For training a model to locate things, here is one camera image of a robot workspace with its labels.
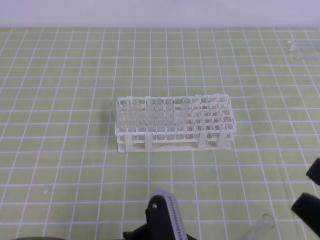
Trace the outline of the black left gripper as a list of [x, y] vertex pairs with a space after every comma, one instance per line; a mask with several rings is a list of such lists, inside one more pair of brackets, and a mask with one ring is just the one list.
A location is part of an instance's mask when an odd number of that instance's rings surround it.
[[154, 195], [145, 210], [146, 224], [123, 233], [125, 240], [193, 240], [186, 233], [177, 199]]

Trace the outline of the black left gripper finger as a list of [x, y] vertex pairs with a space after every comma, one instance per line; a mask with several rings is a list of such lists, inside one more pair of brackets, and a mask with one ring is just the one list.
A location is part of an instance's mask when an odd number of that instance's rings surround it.
[[303, 193], [293, 204], [291, 210], [319, 237], [320, 199]]

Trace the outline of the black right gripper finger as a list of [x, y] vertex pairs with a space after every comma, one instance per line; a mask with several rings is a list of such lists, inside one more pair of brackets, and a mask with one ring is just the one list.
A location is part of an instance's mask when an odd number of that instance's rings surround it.
[[317, 158], [306, 173], [306, 176], [316, 185], [320, 185], [320, 158]]

